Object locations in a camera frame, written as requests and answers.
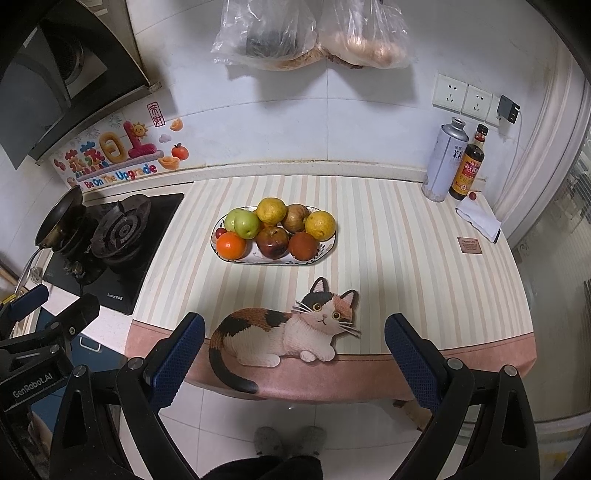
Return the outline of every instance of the gas stove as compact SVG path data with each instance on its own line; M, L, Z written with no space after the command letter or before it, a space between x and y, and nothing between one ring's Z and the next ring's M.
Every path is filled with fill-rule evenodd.
M43 280L75 295L92 293L101 305L131 314L182 193L86 208L75 232L51 256Z

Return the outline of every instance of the gray slipper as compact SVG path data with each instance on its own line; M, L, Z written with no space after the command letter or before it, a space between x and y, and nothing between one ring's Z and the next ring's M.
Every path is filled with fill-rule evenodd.
M281 438L271 427L260 427L256 429L254 444L256 456L271 455L283 458L285 455Z
M320 427L304 427L302 428L291 451L291 456L312 456L318 457L324 443L326 442L326 432Z

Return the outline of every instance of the green apple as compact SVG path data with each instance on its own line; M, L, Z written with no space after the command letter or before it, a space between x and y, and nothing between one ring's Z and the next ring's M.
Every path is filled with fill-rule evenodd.
M233 227L238 236L245 240L250 240L251 238L255 238L261 229L261 221L254 212L241 210L234 217Z
M228 232L235 232L234 222L236 221L236 215L239 212L244 212L241 208L234 208L230 213L226 215L226 219L223 221L223 226Z

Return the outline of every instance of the cat illustration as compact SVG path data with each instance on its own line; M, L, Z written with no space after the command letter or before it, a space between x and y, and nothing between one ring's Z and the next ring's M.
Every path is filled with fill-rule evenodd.
M302 301L296 300L291 313L263 308L231 313L213 332L209 343L213 372L234 390L256 393L255 382L228 370L222 359L222 347L239 363L252 367L276 367L283 355L297 355L304 362L331 361L335 357L331 345L335 335L361 335L353 326L357 297L355 290L341 296L329 292L327 280L320 277Z

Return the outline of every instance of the screw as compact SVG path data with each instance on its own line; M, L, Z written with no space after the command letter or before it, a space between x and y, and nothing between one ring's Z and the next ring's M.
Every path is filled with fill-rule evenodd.
M517 375L517 369L513 365L505 365L505 373L510 377L514 377Z
M464 364L459 358L450 358L447 361L447 366L452 370L461 370Z
M81 377L86 373L86 367L84 365L78 365L74 370L72 370L72 373L75 377Z
M144 364L144 359L139 356L136 356L136 357L132 358L129 362L127 362L127 366L131 370L137 370L143 364Z

